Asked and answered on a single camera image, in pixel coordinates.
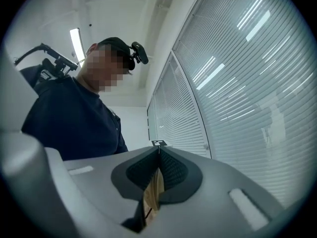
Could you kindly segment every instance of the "dark blue sweater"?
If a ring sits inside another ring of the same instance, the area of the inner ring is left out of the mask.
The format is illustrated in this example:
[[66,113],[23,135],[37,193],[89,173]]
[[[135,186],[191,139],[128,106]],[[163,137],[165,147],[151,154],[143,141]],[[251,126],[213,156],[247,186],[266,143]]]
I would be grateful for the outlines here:
[[128,151],[120,118],[75,78],[50,80],[34,87],[39,94],[22,131],[63,160],[106,156]]

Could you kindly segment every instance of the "man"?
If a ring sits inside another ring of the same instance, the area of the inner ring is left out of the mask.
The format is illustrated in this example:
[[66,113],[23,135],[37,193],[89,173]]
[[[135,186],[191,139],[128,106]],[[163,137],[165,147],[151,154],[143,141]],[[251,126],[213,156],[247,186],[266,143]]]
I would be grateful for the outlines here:
[[130,49],[112,37],[92,44],[76,78],[50,80],[34,87],[39,94],[22,131],[45,147],[58,150],[64,161],[127,152],[120,118],[99,99],[131,66]]

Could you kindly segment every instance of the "white wall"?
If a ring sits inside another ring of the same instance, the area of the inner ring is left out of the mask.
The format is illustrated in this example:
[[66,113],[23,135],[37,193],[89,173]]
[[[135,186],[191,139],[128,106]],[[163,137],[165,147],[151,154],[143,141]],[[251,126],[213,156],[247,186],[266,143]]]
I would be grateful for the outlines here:
[[146,147],[149,141],[145,107],[109,107],[121,119],[121,133],[129,151]]
[[178,34],[180,33],[190,10],[196,0],[173,0],[162,28],[154,51],[154,61],[151,64],[146,84],[147,106],[164,68],[170,50],[172,49]]

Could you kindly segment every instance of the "white ceiling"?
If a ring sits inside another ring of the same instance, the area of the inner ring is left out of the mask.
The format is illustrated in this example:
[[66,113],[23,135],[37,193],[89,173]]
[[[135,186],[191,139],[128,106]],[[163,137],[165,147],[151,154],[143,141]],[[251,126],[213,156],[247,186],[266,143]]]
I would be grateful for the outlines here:
[[[84,49],[108,37],[119,37],[130,45],[141,43],[150,57],[149,64],[138,64],[133,76],[105,95],[136,95],[144,92],[157,37],[172,0],[28,0],[7,33],[6,48],[12,58],[19,57],[40,43],[64,56],[73,46],[69,30],[79,27]],[[19,69],[40,64],[48,57],[34,53]]]

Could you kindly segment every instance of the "ear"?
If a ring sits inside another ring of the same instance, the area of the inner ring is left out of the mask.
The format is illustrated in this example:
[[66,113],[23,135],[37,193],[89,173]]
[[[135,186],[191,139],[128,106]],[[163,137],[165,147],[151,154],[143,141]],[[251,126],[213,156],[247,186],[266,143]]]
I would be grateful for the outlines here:
[[89,55],[92,51],[96,50],[98,48],[98,44],[97,43],[93,43],[90,48],[88,48],[88,50],[86,51],[86,56]]

